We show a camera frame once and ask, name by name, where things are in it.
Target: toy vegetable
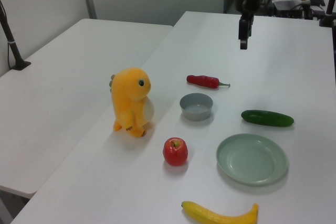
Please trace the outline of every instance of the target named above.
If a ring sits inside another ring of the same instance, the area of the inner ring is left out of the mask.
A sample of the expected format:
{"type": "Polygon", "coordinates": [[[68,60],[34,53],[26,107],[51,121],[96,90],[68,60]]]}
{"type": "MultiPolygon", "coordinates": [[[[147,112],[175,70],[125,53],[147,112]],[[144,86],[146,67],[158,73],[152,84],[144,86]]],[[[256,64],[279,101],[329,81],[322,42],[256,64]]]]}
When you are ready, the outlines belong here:
{"type": "Polygon", "coordinates": [[[145,135],[144,125],[153,117],[154,107],[147,97],[151,82],[139,68],[127,68],[112,75],[111,97],[116,115],[113,130],[124,128],[130,135],[145,135]]]}
{"type": "Polygon", "coordinates": [[[191,201],[182,202],[182,207],[187,215],[202,224],[255,224],[258,216],[256,203],[249,212],[234,217],[216,214],[191,201]]]}
{"type": "Polygon", "coordinates": [[[294,119],[288,115],[266,110],[246,110],[242,118],[249,123],[276,127],[288,127],[294,123],[294,119]]]}
{"type": "Polygon", "coordinates": [[[187,76],[187,82],[211,89],[217,89],[218,86],[231,86],[230,84],[219,82],[218,78],[210,76],[187,76]]]}

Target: green cucumber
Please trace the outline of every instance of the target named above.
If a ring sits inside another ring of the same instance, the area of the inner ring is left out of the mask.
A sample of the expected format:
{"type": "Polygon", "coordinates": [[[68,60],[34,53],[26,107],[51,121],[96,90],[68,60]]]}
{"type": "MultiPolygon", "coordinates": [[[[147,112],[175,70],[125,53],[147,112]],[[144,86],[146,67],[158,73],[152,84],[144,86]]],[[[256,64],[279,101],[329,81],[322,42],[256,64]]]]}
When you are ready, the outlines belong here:
{"type": "Polygon", "coordinates": [[[288,115],[266,110],[246,110],[242,113],[242,118],[249,123],[276,127],[288,127],[294,122],[288,115]]]}

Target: gray bowl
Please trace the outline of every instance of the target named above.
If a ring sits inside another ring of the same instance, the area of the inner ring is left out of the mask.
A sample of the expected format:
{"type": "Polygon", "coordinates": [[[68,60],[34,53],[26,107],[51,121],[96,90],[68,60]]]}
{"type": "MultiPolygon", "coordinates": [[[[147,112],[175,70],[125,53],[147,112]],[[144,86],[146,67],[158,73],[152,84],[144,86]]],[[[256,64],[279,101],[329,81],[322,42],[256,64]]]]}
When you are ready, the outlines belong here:
{"type": "Polygon", "coordinates": [[[182,114],[189,120],[201,121],[210,116],[212,99],[206,94],[187,94],[180,100],[182,114]]]}

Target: green plate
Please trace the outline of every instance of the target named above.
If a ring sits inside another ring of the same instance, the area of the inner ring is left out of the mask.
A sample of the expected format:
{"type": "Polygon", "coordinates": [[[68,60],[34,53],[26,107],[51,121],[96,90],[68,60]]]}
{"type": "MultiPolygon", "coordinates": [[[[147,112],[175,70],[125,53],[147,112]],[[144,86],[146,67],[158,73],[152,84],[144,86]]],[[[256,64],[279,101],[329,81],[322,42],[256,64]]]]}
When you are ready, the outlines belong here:
{"type": "Polygon", "coordinates": [[[246,185],[271,184],[288,171],[286,155],[279,145],[259,135],[228,137],[219,145],[216,158],[229,177],[246,185]]]}

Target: stuffed animal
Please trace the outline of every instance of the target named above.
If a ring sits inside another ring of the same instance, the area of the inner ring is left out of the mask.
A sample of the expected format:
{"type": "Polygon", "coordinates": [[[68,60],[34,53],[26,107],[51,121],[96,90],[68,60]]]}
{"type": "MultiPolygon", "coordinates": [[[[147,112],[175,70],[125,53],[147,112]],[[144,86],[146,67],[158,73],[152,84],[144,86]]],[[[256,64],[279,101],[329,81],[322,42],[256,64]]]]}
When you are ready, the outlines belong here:
{"type": "Polygon", "coordinates": [[[127,68],[112,75],[111,97],[116,115],[113,130],[124,128],[130,135],[145,135],[144,125],[153,117],[154,106],[147,94],[151,82],[140,68],[127,68]]]}

